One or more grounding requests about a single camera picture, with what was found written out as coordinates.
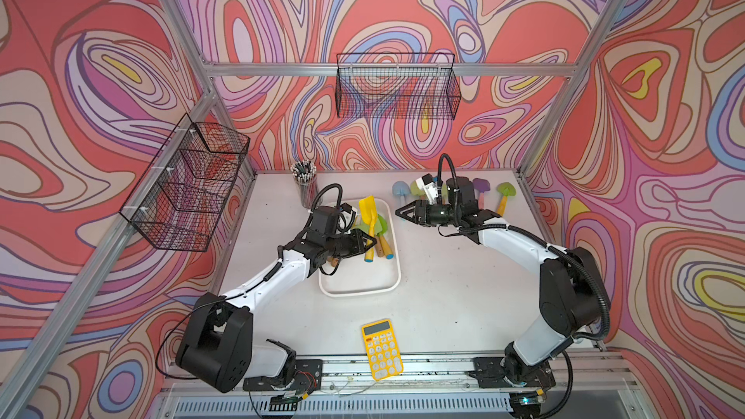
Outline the purple shovel pink handle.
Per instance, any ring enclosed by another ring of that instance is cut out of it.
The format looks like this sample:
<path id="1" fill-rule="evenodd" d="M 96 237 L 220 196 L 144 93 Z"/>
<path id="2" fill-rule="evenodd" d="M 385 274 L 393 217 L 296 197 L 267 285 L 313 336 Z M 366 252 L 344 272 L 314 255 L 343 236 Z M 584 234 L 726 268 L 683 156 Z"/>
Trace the purple shovel pink handle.
<path id="1" fill-rule="evenodd" d="M 473 188 L 475 189 L 475 198 L 477 199 L 479 209 L 485 208 L 485 195 L 490 192 L 491 184 L 486 178 L 474 178 Z"/>

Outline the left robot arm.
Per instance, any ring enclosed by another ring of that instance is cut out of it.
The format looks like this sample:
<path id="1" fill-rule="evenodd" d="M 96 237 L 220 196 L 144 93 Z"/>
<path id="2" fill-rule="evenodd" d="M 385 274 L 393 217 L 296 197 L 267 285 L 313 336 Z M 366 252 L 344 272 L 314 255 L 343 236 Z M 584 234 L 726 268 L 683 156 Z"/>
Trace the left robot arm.
<path id="1" fill-rule="evenodd" d="M 277 259 L 256 277 L 224 295 L 206 293 L 188 316 L 176 365 L 227 393 L 245 379 L 286 387 L 297 375 L 296 351 L 275 339 L 254 339 L 254 316 L 295 285 L 341 261 L 373 249 L 376 239 L 354 227 L 347 203 L 317 206 L 301 232 L 277 248 Z"/>

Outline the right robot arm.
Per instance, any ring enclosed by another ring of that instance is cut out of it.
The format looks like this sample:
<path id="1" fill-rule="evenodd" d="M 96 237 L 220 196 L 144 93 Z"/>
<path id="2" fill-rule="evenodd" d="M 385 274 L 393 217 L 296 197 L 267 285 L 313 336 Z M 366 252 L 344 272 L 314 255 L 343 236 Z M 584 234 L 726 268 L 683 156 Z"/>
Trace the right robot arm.
<path id="1" fill-rule="evenodd" d="M 452 226 L 452 237 L 494 249 L 539 276 L 539 317 L 504 349 L 499 368 L 504 382 L 524 386 L 579 339 L 607 337 L 611 302 L 598 264 L 587 249 L 550 244 L 495 211 L 479 207 L 475 187 L 466 177 L 447 181 L 446 203 L 442 183 L 431 175 L 416 183 L 425 197 L 396 209 L 398 217 L 423 227 Z"/>

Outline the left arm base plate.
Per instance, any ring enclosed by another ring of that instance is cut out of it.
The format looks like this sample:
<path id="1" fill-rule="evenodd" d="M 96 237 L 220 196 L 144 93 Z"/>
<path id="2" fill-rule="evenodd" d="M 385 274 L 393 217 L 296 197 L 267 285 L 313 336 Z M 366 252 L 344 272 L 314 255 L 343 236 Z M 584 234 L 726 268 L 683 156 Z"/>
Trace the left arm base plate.
<path id="1" fill-rule="evenodd" d="M 248 392 L 277 392 L 281 394 L 312 393 L 322 386 L 323 361 L 320 358 L 299 359 L 290 362 L 275 377 L 257 376 L 244 380 L 243 390 Z"/>

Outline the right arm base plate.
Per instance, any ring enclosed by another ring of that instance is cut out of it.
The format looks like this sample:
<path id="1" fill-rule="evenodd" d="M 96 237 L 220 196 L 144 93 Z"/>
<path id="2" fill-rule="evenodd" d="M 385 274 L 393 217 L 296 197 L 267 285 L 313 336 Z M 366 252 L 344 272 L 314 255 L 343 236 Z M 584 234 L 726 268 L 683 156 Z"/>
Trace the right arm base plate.
<path id="1" fill-rule="evenodd" d="M 548 361 L 530 367 L 513 356 L 476 357 L 466 375 L 480 388 L 550 389 L 556 385 Z"/>

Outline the light blue shovel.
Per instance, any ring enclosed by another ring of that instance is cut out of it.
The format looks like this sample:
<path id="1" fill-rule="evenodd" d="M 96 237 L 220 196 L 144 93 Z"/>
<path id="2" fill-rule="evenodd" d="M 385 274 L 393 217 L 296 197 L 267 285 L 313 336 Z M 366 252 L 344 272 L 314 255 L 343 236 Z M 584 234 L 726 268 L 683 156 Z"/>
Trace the light blue shovel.
<path id="1" fill-rule="evenodd" d="M 411 189 L 406 182 L 398 180 L 392 186 L 392 193 L 400 201 L 401 205 L 405 205 L 407 199 L 409 199 L 409 195 L 411 195 Z"/>

